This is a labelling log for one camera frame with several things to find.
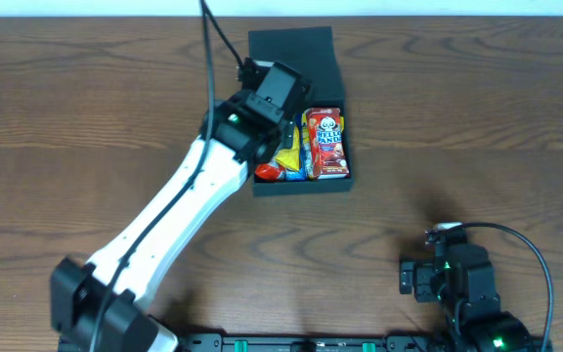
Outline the red snack bag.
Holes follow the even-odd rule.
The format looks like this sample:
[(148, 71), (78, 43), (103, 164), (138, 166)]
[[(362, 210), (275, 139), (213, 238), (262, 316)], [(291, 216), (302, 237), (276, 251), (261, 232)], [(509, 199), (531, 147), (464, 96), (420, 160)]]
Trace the red snack bag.
[(285, 168), (274, 160), (269, 163), (259, 164), (255, 175), (266, 182), (278, 182), (285, 179)]

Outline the small yellow snack packet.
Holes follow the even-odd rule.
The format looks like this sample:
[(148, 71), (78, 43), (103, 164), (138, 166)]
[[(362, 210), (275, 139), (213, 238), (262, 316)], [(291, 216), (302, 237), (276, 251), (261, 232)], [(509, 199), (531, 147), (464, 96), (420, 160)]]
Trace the small yellow snack packet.
[(275, 162), (286, 170), (298, 171), (300, 161), (301, 137), (299, 129), (294, 126), (290, 148), (280, 147), (275, 155)]

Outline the blue Oreo cookie pack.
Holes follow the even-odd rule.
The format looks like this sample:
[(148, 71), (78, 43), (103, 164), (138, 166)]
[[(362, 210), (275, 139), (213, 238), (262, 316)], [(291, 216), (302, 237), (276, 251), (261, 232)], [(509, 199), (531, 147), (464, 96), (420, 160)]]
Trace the blue Oreo cookie pack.
[(297, 171), (287, 169), (285, 171), (285, 180), (287, 182), (305, 182), (308, 180), (308, 172), (306, 168), (306, 150), (303, 146), (303, 127), (301, 113), (298, 113), (296, 115), (295, 124), (298, 131), (296, 141), (299, 143), (299, 169)]

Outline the red Hello Panda box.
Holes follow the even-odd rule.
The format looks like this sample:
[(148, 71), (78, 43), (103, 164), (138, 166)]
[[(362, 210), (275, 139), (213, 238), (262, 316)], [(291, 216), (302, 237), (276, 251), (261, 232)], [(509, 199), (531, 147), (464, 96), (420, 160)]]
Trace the red Hello Panda box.
[(311, 108), (302, 114), (303, 146), (310, 180), (340, 179), (350, 174), (340, 135), (339, 108)]

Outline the dark green box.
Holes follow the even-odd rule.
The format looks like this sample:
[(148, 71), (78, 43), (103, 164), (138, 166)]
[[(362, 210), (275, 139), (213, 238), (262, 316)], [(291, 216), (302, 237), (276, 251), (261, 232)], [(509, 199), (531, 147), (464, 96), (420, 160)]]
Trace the dark green box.
[[(335, 58), (329, 26), (252, 30), (248, 33), (249, 57), (260, 62), (281, 62), (312, 80), (313, 108), (339, 108), (345, 115), (345, 87)], [(267, 182), (255, 176), (257, 197), (341, 193), (351, 190), (354, 179)]]

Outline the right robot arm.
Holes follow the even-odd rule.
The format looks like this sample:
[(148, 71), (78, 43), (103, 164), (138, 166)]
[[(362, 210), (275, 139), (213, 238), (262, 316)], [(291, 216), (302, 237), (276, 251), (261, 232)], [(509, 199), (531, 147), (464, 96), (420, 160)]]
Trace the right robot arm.
[(433, 336), (404, 335), (388, 345), (401, 351), (536, 352), (541, 341), (501, 309), (488, 251), (471, 243), (440, 244), (432, 260), (400, 262), (401, 294), (438, 303), (446, 326)]

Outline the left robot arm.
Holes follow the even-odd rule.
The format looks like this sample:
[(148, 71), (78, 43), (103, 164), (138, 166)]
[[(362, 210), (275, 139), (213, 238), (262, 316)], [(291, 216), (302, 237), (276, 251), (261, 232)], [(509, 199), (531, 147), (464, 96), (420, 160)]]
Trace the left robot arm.
[(273, 158), (309, 93), (244, 89), (210, 102), (199, 135), (142, 212), (84, 265), (50, 278), (51, 326), (80, 351), (175, 351), (178, 335), (148, 314), (168, 270), (207, 218)]

